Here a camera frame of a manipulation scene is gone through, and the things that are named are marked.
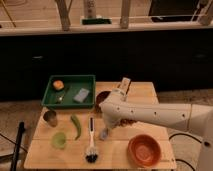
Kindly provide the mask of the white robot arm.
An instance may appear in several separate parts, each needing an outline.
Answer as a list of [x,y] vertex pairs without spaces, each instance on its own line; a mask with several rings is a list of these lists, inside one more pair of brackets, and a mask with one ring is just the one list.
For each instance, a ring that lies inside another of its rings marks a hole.
[[198,104],[137,104],[126,101],[126,93],[113,89],[99,104],[108,129],[122,119],[155,124],[200,136],[203,141],[196,171],[213,171],[213,106]]

